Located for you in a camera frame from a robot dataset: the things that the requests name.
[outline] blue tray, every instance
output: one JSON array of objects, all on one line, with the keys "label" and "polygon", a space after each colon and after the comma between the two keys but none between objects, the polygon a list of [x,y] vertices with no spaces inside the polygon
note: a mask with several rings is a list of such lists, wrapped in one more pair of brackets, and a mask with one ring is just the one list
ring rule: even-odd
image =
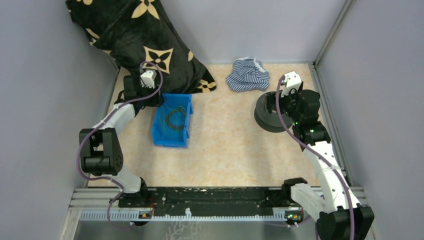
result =
[{"label": "blue tray", "polygon": [[160,147],[187,148],[192,95],[164,93],[163,98],[165,101],[157,108],[151,128],[153,143]]}]

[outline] blue and white striped fabric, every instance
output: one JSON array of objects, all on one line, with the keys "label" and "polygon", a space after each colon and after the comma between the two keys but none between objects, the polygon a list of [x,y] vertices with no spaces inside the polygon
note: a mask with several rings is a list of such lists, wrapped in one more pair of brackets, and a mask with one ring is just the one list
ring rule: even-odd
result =
[{"label": "blue and white striped fabric", "polygon": [[237,93],[265,91],[270,86],[270,73],[256,58],[243,57],[234,61],[232,73],[226,77],[228,86]]}]

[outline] gray floor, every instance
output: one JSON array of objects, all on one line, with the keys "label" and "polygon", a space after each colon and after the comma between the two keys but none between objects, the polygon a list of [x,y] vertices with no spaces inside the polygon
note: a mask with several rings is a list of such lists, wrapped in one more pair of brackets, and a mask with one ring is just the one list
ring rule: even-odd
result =
[{"label": "gray floor", "polygon": [[299,228],[263,222],[150,222],[131,231],[113,228],[107,221],[80,221],[75,240],[314,240],[314,221]]}]

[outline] table top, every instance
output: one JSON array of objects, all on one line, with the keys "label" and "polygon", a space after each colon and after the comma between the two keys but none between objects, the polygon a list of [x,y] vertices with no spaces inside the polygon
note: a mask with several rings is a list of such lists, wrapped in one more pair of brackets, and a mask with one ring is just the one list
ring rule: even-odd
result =
[{"label": "table top", "polygon": [[[307,64],[264,64],[275,91],[281,75],[296,71],[303,89],[314,89]],[[217,89],[192,95],[193,115],[188,148],[153,145],[151,127],[155,108],[147,107],[119,135],[124,164],[150,187],[260,187],[281,186],[285,179],[303,177],[318,186],[314,169],[299,145],[286,133],[271,133],[254,119],[259,90],[232,91],[226,76],[232,64],[207,65]],[[121,69],[112,102],[123,90]],[[89,186],[108,186],[92,181]]]}]

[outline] black blanket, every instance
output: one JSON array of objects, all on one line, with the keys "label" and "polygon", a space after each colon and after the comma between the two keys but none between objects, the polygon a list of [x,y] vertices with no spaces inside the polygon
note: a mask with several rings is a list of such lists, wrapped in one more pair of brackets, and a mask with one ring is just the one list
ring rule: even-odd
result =
[{"label": "black blanket", "polygon": [[[132,75],[140,63],[156,63],[163,93],[204,93],[216,83],[183,43],[160,0],[66,0],[71,19],[91,45],[109,54]],[[144,69],[155,69],[150,65]]]}]

